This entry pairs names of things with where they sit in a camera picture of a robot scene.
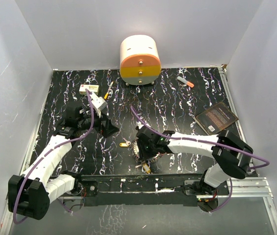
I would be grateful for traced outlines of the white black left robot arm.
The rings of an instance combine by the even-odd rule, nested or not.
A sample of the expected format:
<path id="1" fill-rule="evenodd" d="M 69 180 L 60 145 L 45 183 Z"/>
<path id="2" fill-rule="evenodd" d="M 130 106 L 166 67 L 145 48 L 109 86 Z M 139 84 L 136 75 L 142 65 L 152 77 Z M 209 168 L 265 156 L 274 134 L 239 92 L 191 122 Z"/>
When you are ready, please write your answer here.
<path id="1" fill-rule="evenodd" d="M 55 179 L 50 177 L 74 144 L 92 130 L 108 138 L 119 128 L 107 114 L 96 108 L 69 105 L 42 153 L 21 175 L 13 175 L 8 181 L 8 210 L 13 214 L 15 224 L 20 223 L 17 215 L 40 220 L 50 204 L 64 193 L 81 193 L 83 184 L 77 180 L 77 174 L 66 172 Z"/>

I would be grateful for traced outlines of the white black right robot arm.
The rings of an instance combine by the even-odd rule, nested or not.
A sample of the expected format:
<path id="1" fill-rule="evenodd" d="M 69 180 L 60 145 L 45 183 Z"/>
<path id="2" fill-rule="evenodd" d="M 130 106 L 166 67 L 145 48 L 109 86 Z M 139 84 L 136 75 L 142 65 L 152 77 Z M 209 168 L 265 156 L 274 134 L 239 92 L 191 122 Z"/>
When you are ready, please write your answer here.
<path id="1" fill-rule="evenodd" d="M 164 154 L 189 153 L 210 157 L 215 164 L 191 185 L 196 193 L 213 194 L 230 178 L 245 179 L 253 149 L 230 131 L 211 136 L 192 136 L 175 131 L 157 133 L 146 126 L 137 127 L 132 142 L 133 154 L 141 163 L 149 163 Z"/>

